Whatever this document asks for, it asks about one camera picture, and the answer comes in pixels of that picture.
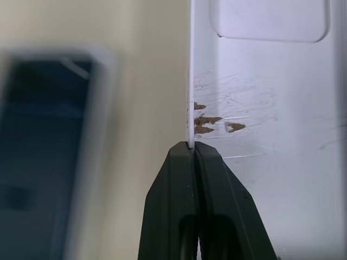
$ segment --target black plastic tool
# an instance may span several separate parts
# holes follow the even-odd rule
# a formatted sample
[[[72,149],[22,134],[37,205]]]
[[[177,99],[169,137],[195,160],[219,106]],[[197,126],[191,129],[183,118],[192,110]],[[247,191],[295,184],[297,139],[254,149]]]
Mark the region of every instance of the black plastic tool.
[[[217,150],[179,142],[145,203],[138,260],[277,260],[254,201]]]

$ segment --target black clamp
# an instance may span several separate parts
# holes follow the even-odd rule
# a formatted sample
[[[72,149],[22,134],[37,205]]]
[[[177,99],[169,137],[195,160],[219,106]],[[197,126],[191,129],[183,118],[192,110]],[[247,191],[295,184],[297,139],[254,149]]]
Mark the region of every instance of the black clamp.
[[[138,260],[277,260],[254,201],[217,150],[179,142],[145,203]]]

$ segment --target brown stain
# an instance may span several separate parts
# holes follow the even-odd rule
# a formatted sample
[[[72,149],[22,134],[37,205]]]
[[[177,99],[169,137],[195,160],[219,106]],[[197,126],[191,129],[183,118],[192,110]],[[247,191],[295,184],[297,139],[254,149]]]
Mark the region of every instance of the brown stain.
[[[244,129],[246,125],[242,123],[229,123],[228,126],[230,126],[232,129],[229,131],[229,133],[234,133],[235,131]]]
[[[194,102],[194,110],[200,110],[206,108],[205,105],[199,105],[197,102]]]
[[[219,117],[213,117],[213,118],[208,118],[205,116],[199,116],[198,118],[194,119],[194,134],[206,134],[206,133],[210,133],[212,131],[214,131],[214,129],[209,128],[209,127],[205,127],[203,125],[205,124],[214,124],[215,122],[221,120],[223,118],[219,118]]]

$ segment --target scratch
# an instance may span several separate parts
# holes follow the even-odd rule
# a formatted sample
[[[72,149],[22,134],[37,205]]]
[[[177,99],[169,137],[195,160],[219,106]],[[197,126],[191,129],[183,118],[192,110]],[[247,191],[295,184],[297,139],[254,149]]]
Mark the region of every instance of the scratch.
[[[237,159],[237,158],[248,158],[248,157],[256,157],[256,156],[261,156],[266,153],[254,153],[254,154],[247,154],[247,155],[236,155],[236,156],[227,156],[223,157],[223,159]]]

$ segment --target beige wall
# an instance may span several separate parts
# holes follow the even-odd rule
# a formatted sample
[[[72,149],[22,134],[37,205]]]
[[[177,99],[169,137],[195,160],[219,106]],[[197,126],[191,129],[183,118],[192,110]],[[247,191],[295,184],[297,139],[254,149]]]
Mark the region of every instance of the beige wall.
[[[187,36],[183,0],[0,0],[0,41],[102,42],[123,57],[100,234],[79,259],[137,258],[146,193],[168,149],[185,140]]]

